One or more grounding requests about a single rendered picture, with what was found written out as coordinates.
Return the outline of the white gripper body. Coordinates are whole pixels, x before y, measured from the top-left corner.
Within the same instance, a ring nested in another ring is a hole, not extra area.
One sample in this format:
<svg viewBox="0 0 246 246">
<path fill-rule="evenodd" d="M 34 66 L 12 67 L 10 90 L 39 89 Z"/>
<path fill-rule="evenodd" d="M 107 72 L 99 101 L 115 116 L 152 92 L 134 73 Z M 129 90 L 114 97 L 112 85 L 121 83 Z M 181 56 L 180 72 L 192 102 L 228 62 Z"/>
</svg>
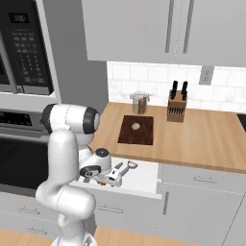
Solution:
<svg viewBox="0 0 246 246">
<path fill-rule="evenodd" d="M 117 186 L 120 187 L 122 186 L 122 178 L 118 176 L 114 181 L 110 179 L 109 176 L 94 176 L 93 177 L 94 181 L 100 182 L 100 183 L 105 183 L 107 185 L 112 185 L 112 186 Z"/>
</svg>

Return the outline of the dark brown cutting board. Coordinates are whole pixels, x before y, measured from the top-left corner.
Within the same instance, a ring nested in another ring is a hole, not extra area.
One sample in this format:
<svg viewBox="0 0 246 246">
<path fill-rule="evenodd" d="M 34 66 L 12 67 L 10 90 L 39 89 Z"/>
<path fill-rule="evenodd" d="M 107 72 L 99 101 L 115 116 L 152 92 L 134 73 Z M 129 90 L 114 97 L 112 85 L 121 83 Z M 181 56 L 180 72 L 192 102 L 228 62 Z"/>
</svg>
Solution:
<svg viewBox="0 0 246 246">
<path fill-rule="evenodd" d="M 140 124 L 138 130 L 133 130 L 134 123 Z M 152 145 L 154 141 L 154 117 L 125 115 L 121 124 L 118 143 Z"/>
</svg>

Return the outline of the grey paring knife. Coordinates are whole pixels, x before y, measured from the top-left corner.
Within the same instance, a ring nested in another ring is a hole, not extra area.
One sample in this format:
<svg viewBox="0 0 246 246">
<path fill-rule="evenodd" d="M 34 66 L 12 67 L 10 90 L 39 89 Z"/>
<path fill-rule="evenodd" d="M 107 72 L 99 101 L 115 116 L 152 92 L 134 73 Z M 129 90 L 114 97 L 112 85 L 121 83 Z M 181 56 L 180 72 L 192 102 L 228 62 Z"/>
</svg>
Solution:
<svg viewBox="0 0 246 246">
<path fill-rule="evenodd" d="M 123 165 L 123 162 L 118 163 L 114 168 L 112 173 L 114 174 L 115 172 L 117 172 L 118 169 L 120 169 L 120 167 Z"/>
</svg>

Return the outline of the silver peeler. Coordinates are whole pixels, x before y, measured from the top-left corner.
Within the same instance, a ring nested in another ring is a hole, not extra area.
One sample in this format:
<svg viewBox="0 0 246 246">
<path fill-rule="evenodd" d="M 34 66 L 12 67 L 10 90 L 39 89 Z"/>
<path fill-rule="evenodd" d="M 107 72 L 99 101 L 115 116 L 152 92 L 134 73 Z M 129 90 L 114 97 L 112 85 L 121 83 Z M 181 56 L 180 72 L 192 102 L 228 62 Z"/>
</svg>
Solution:
<svg viewBox="0 0 246 246">
<path fill-rule="evenodd" d="M 136 169 L 137 168 L 137 164 L 135 163 L 135 162 L 133 162 L 132 160 L 129 160 L 128 162 L 127 162 L 127 167 L 124 169 L 124 170 L 122 170 L 120 173 L 119 173 L 119 175 L 121 176 L 121 177 L 123 177 L 130 169 Z"/>
</svg>

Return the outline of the open white drawer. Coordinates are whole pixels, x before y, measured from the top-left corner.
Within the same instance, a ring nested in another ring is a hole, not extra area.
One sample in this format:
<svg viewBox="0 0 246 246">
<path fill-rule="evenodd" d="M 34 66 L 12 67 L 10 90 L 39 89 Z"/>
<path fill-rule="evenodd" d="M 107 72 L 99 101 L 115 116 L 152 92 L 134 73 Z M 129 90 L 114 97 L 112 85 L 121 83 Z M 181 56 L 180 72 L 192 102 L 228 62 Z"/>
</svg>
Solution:
<svg viewBox="0 0 246 246">
<path fill-rule="evenodd" d="M 120 187 L 99 185 L 95 181 L 85 183 L 83 177 L 78 182 L 72 182 L 71 184 L 89 189 L 160 199 L 161 195 L 157 193 L 157 183 L 160 180 L 158 178 L 159 164 L 144 160 L 132 161 L 137 164 L 137 168 L 130 169 L 123 176 L 122 186 Z"/>
</svg>

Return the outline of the grey drawer front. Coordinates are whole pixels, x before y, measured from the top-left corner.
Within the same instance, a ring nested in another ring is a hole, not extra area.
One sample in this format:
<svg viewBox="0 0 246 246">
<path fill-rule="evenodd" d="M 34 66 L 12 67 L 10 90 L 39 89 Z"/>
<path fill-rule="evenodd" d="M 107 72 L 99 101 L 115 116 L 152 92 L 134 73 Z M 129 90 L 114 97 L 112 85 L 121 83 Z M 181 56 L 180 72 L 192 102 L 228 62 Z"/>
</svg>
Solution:
<svg viewBox="0 0 246 246">
<path fill-rule="evenodd" d="M 173 185 L 187 185 L 233 193 L 246 192 L 245 174 L 165 164 L 162 180 Z"/>
<path fill-rule="evenodd" d="M 95 222 L 98 226 L 110 227 L 122 231 L 154 235 L 157 230 L 157 211 L 160 199 L 129 194 L 114 193 L 92 189 L 96 199 Z M 123 209 L 123 213 L 99 210 L 107 205 Z"/>
</svg>

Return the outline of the glass jar with lid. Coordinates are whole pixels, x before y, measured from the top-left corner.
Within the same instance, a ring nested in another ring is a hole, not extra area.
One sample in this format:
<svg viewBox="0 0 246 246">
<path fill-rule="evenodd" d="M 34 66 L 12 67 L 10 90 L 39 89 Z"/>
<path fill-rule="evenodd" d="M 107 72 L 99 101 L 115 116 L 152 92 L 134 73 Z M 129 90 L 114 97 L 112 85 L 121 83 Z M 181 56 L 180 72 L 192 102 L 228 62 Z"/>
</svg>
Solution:
<svg viewBox="0 0 246 246">
<path fill-rule="evenodd" d="M 143 115 L 147 112 L 147 104 L 150 101 L 151 94 L 143 91 L 137 91 L 130 95 L 133 100 L 133 113 Z"/>
</svg>

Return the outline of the black built-in oven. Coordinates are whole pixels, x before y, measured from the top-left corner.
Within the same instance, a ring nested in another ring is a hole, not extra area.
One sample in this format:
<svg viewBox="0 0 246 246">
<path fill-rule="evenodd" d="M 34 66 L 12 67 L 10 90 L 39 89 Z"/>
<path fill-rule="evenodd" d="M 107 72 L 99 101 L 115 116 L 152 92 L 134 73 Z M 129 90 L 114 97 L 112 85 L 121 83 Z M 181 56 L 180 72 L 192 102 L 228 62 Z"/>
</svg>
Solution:
<svg viewBox="0 0 246 246">
<path fill-rule="evenodd" d="M 41 112 L 1 108 L 0 133 L 49 136 L 41 123 Z M 34 197 L 48 177 L 47 144 L 0 138 L 0 191 Z"/>
</svg>

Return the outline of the grey lower cupboard door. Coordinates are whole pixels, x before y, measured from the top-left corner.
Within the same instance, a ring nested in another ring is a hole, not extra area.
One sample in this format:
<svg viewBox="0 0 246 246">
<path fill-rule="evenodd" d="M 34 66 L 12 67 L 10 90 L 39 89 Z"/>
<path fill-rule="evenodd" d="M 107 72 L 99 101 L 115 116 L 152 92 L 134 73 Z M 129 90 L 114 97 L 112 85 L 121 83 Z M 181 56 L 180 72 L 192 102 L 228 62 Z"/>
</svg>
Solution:
<svg viewBox="0 0 246 246">
<path fill-rule="evenodd" d="M 246 194 L 223 246 L 246 246 Z"/>
<path fill-rule="evenodd" d="M 167 212 L 162 214 L 165 192 Z M 241 193 L 164 183 L 156 234 L 160 237 L 222 246 L 243 198 Z"/>
</svg>

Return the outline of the grey cupboard door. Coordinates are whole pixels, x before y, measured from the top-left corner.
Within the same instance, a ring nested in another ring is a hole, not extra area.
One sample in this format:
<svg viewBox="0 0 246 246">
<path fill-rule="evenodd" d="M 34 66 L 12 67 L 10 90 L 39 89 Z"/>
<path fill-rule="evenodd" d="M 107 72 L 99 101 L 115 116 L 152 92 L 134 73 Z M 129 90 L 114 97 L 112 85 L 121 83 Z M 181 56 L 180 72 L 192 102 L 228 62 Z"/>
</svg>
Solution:
<svg viewBox="0 0 246 246">
<path fill-rule="evenodd" d="M 172 63 L 165 53 L 169 0 L 82 0 L 91 61 Z"/>
<path fill-rule="evenodd" d="M 223 246 L 246 246 L 246 194 Z"/>
<path fill-rule="evenodd" d="M 177 64 L 246 67 L 246 0 L 194 0 L 183 54 L 189 0 L 182 0 Z"/>
<path fill-rule="evenodd" d="M 167 212 L 162 214 L 165 192 Z M 156 234 L 160 237 L 222 246 L 243 198 L 241 193 L 164 183 Z"/>
</svg>

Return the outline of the grey drawer under oven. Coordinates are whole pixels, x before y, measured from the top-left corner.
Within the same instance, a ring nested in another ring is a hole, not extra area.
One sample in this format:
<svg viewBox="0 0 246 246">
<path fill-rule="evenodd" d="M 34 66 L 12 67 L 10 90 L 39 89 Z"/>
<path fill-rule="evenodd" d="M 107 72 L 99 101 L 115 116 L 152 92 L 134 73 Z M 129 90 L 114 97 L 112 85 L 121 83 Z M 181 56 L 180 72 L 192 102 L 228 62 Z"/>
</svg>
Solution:
<svg viewBox="0 0 246 246">
<path fill-rule="evenodd" d="M 39 215 L 19 212 L 17 208 L 37 209 Z M 36 234 L 49 238 L 56 238 L 60 234 L 57 224 L 58 214 L 45 208 L 35 198 L 0 192 L 0 228 L 22 233 L 26 228 L 32 228 L 47 232 L 47 235 Z"/>
</svg>

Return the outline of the wooden knife block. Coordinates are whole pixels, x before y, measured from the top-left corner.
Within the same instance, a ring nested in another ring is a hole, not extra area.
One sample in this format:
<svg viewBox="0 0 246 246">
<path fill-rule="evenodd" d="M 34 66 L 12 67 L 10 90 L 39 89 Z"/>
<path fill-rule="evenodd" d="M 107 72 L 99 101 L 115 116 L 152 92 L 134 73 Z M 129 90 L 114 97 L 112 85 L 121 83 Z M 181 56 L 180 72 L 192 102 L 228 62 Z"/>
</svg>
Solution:
<svg viewBox="0 0 246 246">
<path fill-rule="evenodd" d="M 186 100 L 183 99 L 182 92 L 178 90 L 174 99 L 168 98 L 166 120 L 168 122 L 183 123 L 185 120 Z"/>
</svg>

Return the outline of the grey upper cupboard door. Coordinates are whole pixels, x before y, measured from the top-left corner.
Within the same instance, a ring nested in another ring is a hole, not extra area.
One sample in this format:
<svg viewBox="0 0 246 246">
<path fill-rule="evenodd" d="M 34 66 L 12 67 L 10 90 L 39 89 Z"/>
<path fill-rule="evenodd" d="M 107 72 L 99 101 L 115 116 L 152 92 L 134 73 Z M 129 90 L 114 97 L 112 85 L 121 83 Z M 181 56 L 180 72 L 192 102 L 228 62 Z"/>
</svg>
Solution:
<svg viewBox="0 0 246 246">
<path fill-rule="evenodd" d="M 82 0 L 91 61 L 172 63 L 165 53 L 169 0 Z"/>
<path fill-rule="evenodd" d="M 246 67 L 246 0 L 194 0 L 183 54 L 189 0 L 182 0 L 177 64 Z"/>
</svg>

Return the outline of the black microwave oven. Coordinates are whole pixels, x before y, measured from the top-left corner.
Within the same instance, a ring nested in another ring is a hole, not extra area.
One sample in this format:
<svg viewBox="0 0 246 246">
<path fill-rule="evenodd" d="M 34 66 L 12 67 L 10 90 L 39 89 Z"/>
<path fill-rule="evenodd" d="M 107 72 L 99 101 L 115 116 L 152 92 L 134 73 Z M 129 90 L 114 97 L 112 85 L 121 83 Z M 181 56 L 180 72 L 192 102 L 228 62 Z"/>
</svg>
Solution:
<svg viewBox="0 0 246 246">
<path fill-rule="evenodd" d="M 0 0 L 0 91 L 54 91 L 35 0 Z"/>
</svg>

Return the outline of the grey wall socket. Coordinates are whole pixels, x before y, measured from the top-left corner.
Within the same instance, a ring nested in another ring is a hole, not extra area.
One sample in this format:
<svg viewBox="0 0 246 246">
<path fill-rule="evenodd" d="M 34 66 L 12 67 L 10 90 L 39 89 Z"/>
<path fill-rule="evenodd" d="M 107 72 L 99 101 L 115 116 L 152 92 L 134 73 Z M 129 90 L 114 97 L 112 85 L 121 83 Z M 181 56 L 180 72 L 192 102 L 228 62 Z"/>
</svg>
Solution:
<svg viewBox="0 0 246 246">
<path fill-rule="evenodd" d="M 202 66 L 199 84 L 204 86 L 209 86 L 211 84 L 213 76 L 214 67 L 213 66 Z"/>
</svg>

